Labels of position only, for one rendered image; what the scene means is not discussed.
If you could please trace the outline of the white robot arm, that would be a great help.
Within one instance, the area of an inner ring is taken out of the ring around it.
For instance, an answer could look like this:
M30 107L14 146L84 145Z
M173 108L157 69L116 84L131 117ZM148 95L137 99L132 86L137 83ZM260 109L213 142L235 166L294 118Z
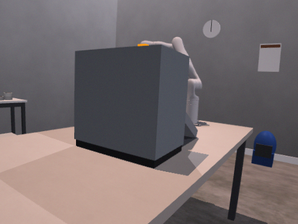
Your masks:
M141 44L148 44L148 45L157 45L162 44L166 47L174 49L182 54L188 56L185 48L184 43L180 37L175 37L172 40L172 44L163 43L160 41L151 42L151 41L142 41ZM173 46L172 46L173 45ZM187 107L186 112L191 118L193 123L197 123L197 115L198 115L198 106L199 106L199 97L195 95L195 92L200 91L202 89L202 82L198 77L191 59L189 61L189 71L188 76L192 79L188 80L188 91L187 91Z

